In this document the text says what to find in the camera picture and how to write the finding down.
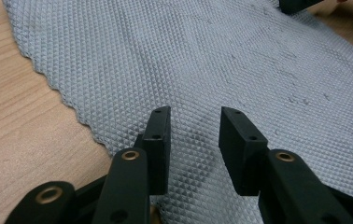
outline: screw hole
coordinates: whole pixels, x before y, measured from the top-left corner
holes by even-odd
[[[322,216],[321,218],[322,221],[324,221],[325,223],[329,223],[329,224],[339,224],[340,221],[339,219],[337,219],[337,217],[331,215],[331,214],[325,214]]]
[[[35,200],[40,204],[52,203],[60,198],[61,195],[63,195],[63,189],[58,186],[50,186],[40,191],[36,195]]]
[[[118,210],[110,215],[110,222],[111,223],[121,223],[125,219],[127,219],[128,214],[124,210]]]
[[[278,152],[275,155],[279,160],[282,160],[282,161],[294,161],[295,160],[295,158],[292,155],[290,155],[286,152]]]
[[[137,151],[126,151],[124,152],[121,157],[126,161],[133,161],[139,157],[139,152]]]

